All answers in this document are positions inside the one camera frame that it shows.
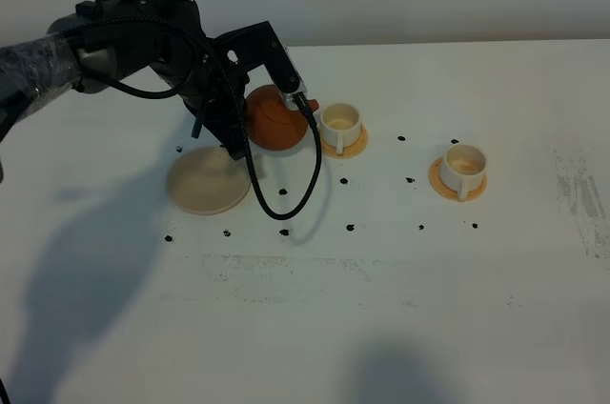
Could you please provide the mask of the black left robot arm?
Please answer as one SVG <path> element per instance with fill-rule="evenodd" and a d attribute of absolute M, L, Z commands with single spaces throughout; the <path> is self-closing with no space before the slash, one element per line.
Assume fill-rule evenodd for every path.
<path fill-rule="evenodd" d="M 213 42 L 192 0 L 100 0 L 77 4 L 47 35 L 1 49 L 1 133 L 67 91 L 112 88 L 160 100 L 178 95 L 230 157 L 246 155 L 243 84 L 214 62 Z"/>

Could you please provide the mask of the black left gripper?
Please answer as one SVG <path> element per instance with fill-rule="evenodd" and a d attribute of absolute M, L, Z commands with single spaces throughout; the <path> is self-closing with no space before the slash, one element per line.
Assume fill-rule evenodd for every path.
<path fill-rule="evenodd" d="M 164 20 L 185 31 L 184 38 L 168 27 L 137 22 L 138 29 L 155 33 L 154 72 L 183 99 L 195 116 L 194 132 L 204 127 L 233 160 L 255 159 L 246 143 L 247 106 L 245 86 L 229 78 L 212 38 L 202 30 L 199 8 L 193 0 L 118 0 L 119 16 L 138 15 Z"/>

